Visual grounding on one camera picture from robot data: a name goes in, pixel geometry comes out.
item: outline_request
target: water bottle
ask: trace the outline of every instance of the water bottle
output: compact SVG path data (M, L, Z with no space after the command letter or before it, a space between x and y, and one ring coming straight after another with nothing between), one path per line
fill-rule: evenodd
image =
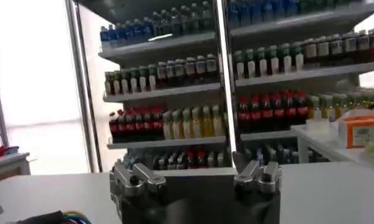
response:
M203 18L203 29L204 30L213 30L211 5L207 1L203 2L202 18Z
M114 25L110 24L108 26L108 36L109 36L109 44L111 47L118 47L118 36L114 29Z
M154 37L154 25L149 17L144 18L145 39Z
M240 26L240 18L238 16L239 12L240 7L238 5L238 2L236 0L231 0L229 6L229 23L231 29Z
M117 23L116 25L116 34L118 39L118 47L126 45L126 29L122 23Z
M239 18L241 22L241 26L248 26L251 23L251 17L250 17L250 3L241 0L239 3L240 11L239 11Z
M100 28L100 42L102 43L102 51L111 47L109 43L108 29L104 26Z
M171 26L173 29L174 36L182 35L182 25L181 25L181 16L179 10L172 8L171 10Z
M192 32L199 33L201 27L201 14L196 3L192 3L191 6L191 20L192 20Z

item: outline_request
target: display shelf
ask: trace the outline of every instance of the display shelf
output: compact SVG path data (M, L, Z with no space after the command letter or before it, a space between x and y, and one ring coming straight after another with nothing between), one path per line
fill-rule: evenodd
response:
M148 52L157 52L159 50L168 51L170 48L178 48L178 50L180 50L181 47L194 46L197 44L206 43L208 41L214 40L214 32L186 35L176 38L166 38L163 40L155 40L124 47L108 49L107 51L99 53L99 56L112 61L121 61L124 59L130 59L132 55L136 54L142 55Z
M290 130L241 134L242 141L263 140L263 139L272 139L272 138L290 138L290 137L296 137L296 135L292 133Z
M109 149L127 149L127 148L153 148L153 147L169 147L180 145L203 145L203 144L220 144L225 143L226 137L208 137L208 138L192 138L192 139L177 139L164 141L145 141L145 142L124 142L108 144Z
M253 38L255 38L258 35L281 30L288 35L297 31L303 33L306 27L312 30L312 32L308 30L307 33L328 32L329 30L335 33L347 32L372 13L374 13L374 3L355 3L334 10L239 27L231 30L230 33L233 37L253 35Z
M188 94L188 93L199 93L199 92L206 92L206 91L215 91L221 88L220 83L210 83L205 85L195 85L195 86L185 86L179 88L169 88L169 89L159 89L156 91L149 91L149 92L141 92L141 93L134 93L134 94L120 94L115 96L103 96L103 100L105 102L124 102L129 100L139 100L139 99L147 99L147 98L155 98L155 97L166 97L166 96L175 96L180 94Z
M336 131L332 128L330 131L316 133L307 131L305 125L294 125L291 126L291 131L298 137L300 156L302 156L302 150L308 150L310 147L332 162L350 161L374 168L374 158L368 156L365 148L346 149L342 147L338 143Z
M264 77L256 77L251 79L238 79L235 81L236 86L261 85L266 83L277 83L300 79L310 79L317 77L328 77L342 74L361 74L374 71L374 62L356 65L337 66L329 68L320 68L313 70L304 70L299 72L291 72L287 74L278 74Z

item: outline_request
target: plastic bottle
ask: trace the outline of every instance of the plastic bottle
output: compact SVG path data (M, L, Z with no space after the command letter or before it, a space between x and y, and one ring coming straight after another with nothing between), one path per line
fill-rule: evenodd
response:
M203 2L202 18L203 18L203 29L213 30L212 9L208 1Z
M242 51L236 51L234 53L234 58L237 67L237 79L245 79L244 58Z
M204 137L203 119L201 117L201 110L199 107L195 107L192 110L192 120L193 120L193 134L195 138Z
M171 26L173 30L174 36L180 36L182 35L182 24L181 24L181 16L179 10L177 10L175 7L171 10Z
M118 36L112 24L108 26L108 36L111 47L118 47Z
M107 51L111 47L109 43L108 29L104 26L100 28L100 41L102 43L102 51Z
M187 108L184 109L182 112L182 118L183 118L183 128L184 128L184 137L186 139L188 138L194 138L195 135L193 134L193 127L192 127L192 117L191 117L191 109Z
M212 137L213 133L213 120L211 116L210 107L203 107L203 123L204 123L204 137Z
M163 131L164 131L164 138L165 140L172 140L174 139L173 136L173 124L171 121L171 112L167 111L164 114L162 114L162 117L164 118L164 126L163 126Z

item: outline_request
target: blue bottle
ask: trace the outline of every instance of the blue bottle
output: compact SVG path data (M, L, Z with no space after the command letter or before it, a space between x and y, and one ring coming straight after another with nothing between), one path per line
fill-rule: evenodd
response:
M102 43L102 51L111 47L109 43L108 29L104 26L100 28L100 42Z
M231 0L229 7L229 23L231 29L239 27L241 24L239 12L240 8L238 2L236 0Z
M111 47L118 47L118 36L112 24L108 26L108 36Z
M262 4L261 0L252 0L251 2L252 24L262 22Z
M273 20L273 5L271 0L265 0L263 4L262 18L264 22L269 22Z
M117 23L116 34L118 39L118 47L126 45L126 29L122 23Z

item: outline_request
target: juice bottle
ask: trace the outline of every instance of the juice bottle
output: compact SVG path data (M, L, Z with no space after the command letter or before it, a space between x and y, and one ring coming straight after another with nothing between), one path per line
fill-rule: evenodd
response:
M208 106L203 107L203 123L204 123L204 136L205 137L214 136L213 120L212 120L212 116L211 116L210 107L208 107Z
M167 111L164 114L162 114L162 117L164 118L164 126L163 126L163 132L164 132L164 138L165 140L172 140L173 137L173 124L171 120L171 112Z
M187 108L182 112L182 118L184 120L182 126L184 128L184 137L187 138L194 138L193 134L193 127L192 127L192 117L191 117L191 109Z
M201 110L199 107L195 107L192 110L192 121L193 121L193 134L195 138L204 137L203 119L201 117Z
M224 136L223 118L218 105L212 107L213 132L215 136Z
M234 53L235 66L237 68L237 79L245 79L244 74L244 60L242 51L236 51Z
M184 139L184 128L181 120L181 110L172 112L172 128L175 139Z

